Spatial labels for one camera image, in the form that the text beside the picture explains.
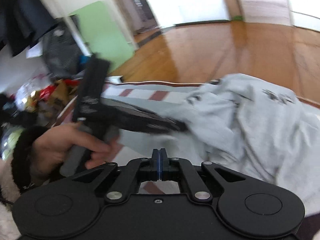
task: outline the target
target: black sleeve cuff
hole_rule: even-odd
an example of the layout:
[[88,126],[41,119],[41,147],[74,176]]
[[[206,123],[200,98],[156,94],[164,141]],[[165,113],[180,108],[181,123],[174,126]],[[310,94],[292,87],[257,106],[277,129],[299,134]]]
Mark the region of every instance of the black sleeve cuff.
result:
[[14,148],[13,160],[11,162],[12,177],[18,186],[20,193],[31,188],[30,160],[29,155],[33,142],[43,135],[48,129],[42,126],[34,126],[24,130]]

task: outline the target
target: black cable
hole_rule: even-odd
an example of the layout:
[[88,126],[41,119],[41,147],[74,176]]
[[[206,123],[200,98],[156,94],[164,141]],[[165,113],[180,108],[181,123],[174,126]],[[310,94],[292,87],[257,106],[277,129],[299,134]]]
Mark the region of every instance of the black cable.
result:
[[1,198],[1,197],[0,197],[0,202],[5,202],[5,203],[8,203],[8,204],[10,204],[10,205],[13,205],[13,202],[11,202],[11,201],[9,201],[9,200],[6,200],[6,199],[4,199],[4,198]]

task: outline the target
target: white paper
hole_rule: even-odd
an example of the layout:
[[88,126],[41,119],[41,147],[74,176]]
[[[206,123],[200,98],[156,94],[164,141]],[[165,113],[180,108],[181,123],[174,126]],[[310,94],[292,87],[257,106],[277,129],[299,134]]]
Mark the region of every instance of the white paper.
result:
[[40,41],[38,44],[33,46],[31,49],[28,47],[26,52],[26,58],[32,58],[32,57],[40,57],[42,55],[43,46],[42,41]]

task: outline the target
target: green object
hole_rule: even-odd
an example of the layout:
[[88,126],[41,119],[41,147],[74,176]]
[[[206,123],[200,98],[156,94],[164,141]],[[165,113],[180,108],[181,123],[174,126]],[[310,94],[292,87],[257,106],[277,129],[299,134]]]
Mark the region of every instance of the green object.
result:
[[71,13],[79,17],[79,28],[85,42],[99,58],[111,61],[110,72],[126,62],[134,54],[116,22],[111,18],[102,1],[89,4]]
[[232,18],[232,20],[233,20],[233,21],[243,21],[243,18],[242,18],[241,15],[237,15],[237,16],[234,16],[234,17]]

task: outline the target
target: hanging clothes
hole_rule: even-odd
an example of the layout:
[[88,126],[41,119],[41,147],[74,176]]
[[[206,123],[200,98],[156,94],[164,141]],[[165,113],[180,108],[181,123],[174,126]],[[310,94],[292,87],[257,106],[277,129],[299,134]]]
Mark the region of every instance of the hanging clothes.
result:
[[9,45],[13,57],[56,26],[40,0],[0,0],[0,43]]

